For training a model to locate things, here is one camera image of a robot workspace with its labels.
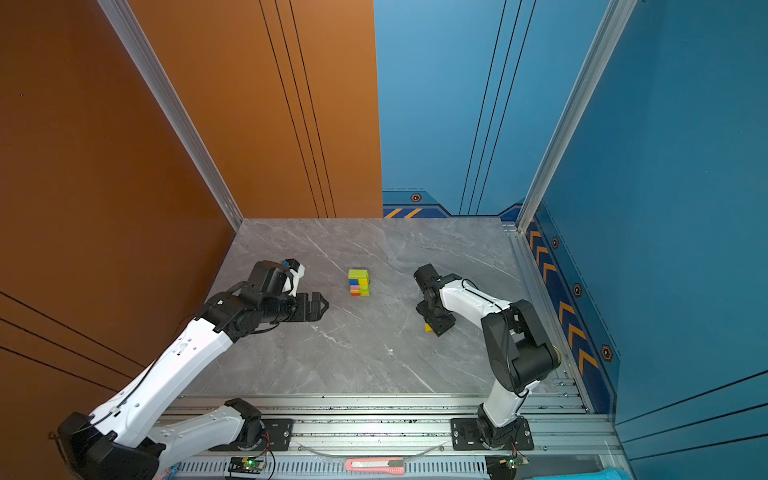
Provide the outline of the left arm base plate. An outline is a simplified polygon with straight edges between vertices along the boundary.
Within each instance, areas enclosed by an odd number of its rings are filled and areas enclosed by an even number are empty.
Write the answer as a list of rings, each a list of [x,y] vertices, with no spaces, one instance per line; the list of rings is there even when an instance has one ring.
[[[229,444],[217,445],[209,448],[211,452],[262,452],[270,450],[272,452],[286,452],[289,450],[294,420],[290,418],[283,419],[262,419],[262,430],[253,436],[250,434],[254,427],[246,425],[245,432],[241,433],[235,441]]]

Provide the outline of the pink utility knife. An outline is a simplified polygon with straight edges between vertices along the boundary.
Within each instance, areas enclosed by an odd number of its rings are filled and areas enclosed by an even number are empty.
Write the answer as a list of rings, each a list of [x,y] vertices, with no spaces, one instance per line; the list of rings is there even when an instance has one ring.
[[[353,458],[345,461],[344,468],[348,472],[402,476],[405,460],[402,457]]]

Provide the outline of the right small circuit board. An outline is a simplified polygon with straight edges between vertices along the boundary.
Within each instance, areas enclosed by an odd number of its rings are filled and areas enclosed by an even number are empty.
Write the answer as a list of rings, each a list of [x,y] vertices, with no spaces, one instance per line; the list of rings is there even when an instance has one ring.
[[[499,461],[508,470],[516,470],[522,466],[528,465],[529,460],[525,456],[507,457]]]

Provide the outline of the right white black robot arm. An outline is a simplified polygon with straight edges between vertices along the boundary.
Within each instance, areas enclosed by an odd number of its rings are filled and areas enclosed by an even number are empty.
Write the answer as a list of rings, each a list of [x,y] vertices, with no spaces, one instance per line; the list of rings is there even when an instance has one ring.
[[[495,298],[456,274],[441,276],[431,264],[419,267],[414,279],[423,294],[416,310],[426,326],[440,336],[461,316],[479,327],[495,377],[476,418],[451,421],[453,449],[533,450],[532,430],[522,407],[562,362],[535,307],[527,300]]]

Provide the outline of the green circuit board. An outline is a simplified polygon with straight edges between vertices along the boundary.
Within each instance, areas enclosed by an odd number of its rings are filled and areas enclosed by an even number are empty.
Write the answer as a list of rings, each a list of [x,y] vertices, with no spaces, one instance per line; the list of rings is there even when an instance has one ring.
[[[229,476],[261,475],[267,469],[268,462],[257,457],[231,457],[227,466]]]

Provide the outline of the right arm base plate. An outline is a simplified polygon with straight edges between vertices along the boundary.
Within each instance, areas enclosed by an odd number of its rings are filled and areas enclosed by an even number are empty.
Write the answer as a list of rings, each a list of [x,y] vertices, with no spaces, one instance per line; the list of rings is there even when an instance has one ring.
[[[454,418],[451,434],[456,451],[532,451],[535,448],[532,430],[524,417],[517,417],[504,427],[496,427],[480,418]]]

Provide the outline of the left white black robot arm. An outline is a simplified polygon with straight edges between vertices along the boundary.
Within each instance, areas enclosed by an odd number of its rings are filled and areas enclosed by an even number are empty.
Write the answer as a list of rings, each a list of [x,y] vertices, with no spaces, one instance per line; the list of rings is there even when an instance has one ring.
[[[90,414],[75,412],[52,434],[78,479],[152,479],[213,447],[263,448],[261,412],[242,398],[170,426],[157,420],[198,374],[238,340],[285,322],[316,322],[329,308],[318,292],[249,294],[244,284],[211,297],[137,378]]]

